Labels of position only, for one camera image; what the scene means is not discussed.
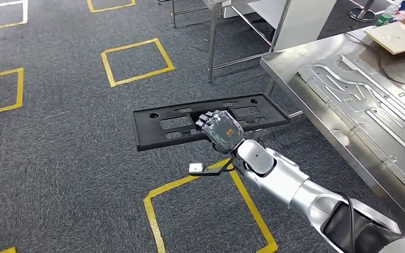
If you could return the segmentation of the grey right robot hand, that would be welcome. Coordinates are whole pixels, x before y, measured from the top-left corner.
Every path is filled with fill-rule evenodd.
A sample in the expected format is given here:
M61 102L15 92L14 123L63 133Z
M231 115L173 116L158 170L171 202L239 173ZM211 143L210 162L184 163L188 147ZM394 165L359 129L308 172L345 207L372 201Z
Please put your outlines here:
M223 154L234 151L244 140L244 130L226 110L208 111L201 114L195 122L214 148Z

